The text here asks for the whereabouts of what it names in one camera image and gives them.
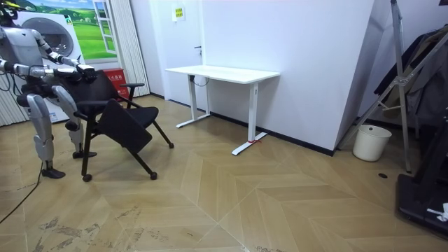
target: standing desk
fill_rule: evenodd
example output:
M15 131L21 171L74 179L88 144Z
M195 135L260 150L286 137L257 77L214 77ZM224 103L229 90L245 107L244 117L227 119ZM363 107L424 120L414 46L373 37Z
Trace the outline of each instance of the standing desk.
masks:
M249 70L249 69L236 69L229 67L219 67L219 66L186 66L179 67L173 69L166 69L166 71L187 74L188 75L188 83L190 89L190 101L191 101L191 120L186 122L182 122L177 125L178 128L181 128L190 123L196 122L203 118L210 116L209 109L209 93L206 88L206 113L202 116L197 116L197 104L196 104L196 90L195 90L195 76L203 76L206 78L210 78L211 80L217 81L226 81L231 83L238 83L242 85L250 85L251 92L249 95L249 126L248 126L248 137L247 142L243 143L240 147L234 149L232 151L233 155L238 155L240 152L254 144L257 140L264 137L267 133L259 133L255 135L256 131L256 121L257 121L257 100L258 100L258 84L263 80L268 78L272 78L275 76L279 76L280 73L271 72L271 71L257 71L257 70Z

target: herringbone floor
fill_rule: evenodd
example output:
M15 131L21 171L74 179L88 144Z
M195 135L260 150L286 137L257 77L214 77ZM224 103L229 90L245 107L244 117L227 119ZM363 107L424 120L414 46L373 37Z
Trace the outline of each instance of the herringbone floor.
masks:
M84 183L64 124L54 125L55 167L67 176L42 179L0 225L0 251L448 251L447 242L394 214L399 133L375 163L356 159L350 147L328 157L272 136L235 157L246 128L212 117L176 129L189 108L155 97L137 102L159 107L158 122L176 144L168 149L150 128L154 139L140 155L159 179L99 136L93 180ZM0 217L35 183L33 135L29 122L0 129Z

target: desk top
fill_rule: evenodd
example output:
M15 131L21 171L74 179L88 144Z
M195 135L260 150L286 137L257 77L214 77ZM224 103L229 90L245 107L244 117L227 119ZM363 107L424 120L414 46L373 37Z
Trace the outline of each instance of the desk top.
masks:
M280 73L271 71L258 71L204 65L178 67L173 69L166 69L166 71L194 76L203 76L213 80L228 81L238 84L251 84L280 75Z

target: white wall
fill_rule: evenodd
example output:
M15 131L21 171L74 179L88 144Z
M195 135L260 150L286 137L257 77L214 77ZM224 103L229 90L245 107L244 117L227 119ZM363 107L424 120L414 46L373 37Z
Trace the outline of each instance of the white wall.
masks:
M439 3L440 0L398 0L403 16L402 22L405 48L408 48L418 36L448 24L448 6L438 6ZM392 15L390 14L379 45L372 74L364 93L363 102L358 112L359 116L363 115L375 102L375 99L378 98L376 94L373 94L373 91L395 63L396 57L393 42ZM399 118L390 120L383 117L381 109L370 118L400 124Z
M257 126L332 150L373 2L204 1L206 63L280 71L260 85ZM211 110L247 122L249 87L222 84Z
M373 3L358 66L356 67L353 83L351 84L335 147L358 115L359 106L363 100L363 94L372 72L379 43L386 28L390 6L390 2L385 0L375 0Z
M130 3L150 91L158 95L165 95L150 1L130 0Z

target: folding chair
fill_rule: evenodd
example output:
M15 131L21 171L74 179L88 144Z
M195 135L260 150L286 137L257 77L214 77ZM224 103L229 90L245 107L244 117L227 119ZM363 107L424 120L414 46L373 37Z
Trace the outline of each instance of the folding chair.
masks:
M87 122L85 131L85 145L83 152L83 168L81 175L84 182L92 180L92 175L87 173L90 142L100 134L105 134L112 140L126 148L137 162L150 174L150 179L157 179L157 173L141 159L137 154L153 138L146 128L154 125L169 148L174 148L174 144L168 139L155 119L159 110L156 107L142 107L132 101L136 87L144 84L124 84L122 87L130 88L129 99L122 97L114 88L112 82L103 71L97 71L95 82L72 83L70 80L61 80L64 87L73 97L78 107L76 117ZM127 103L123 108L117 101L121 99Z

